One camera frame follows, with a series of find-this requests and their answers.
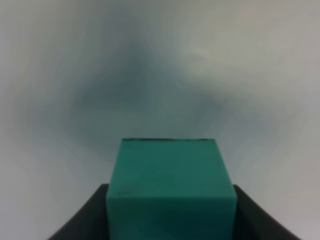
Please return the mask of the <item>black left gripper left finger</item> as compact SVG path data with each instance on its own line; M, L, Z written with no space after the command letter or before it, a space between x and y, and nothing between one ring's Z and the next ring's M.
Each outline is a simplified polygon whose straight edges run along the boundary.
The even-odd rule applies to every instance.
M108 240L106 195L108 184L102 184L81 209L50 240Z

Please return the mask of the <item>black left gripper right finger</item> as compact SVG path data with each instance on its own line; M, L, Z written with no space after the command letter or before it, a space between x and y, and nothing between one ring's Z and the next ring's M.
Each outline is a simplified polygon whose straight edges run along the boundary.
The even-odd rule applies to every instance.
M234 240L299 240L251 199L238 185Z

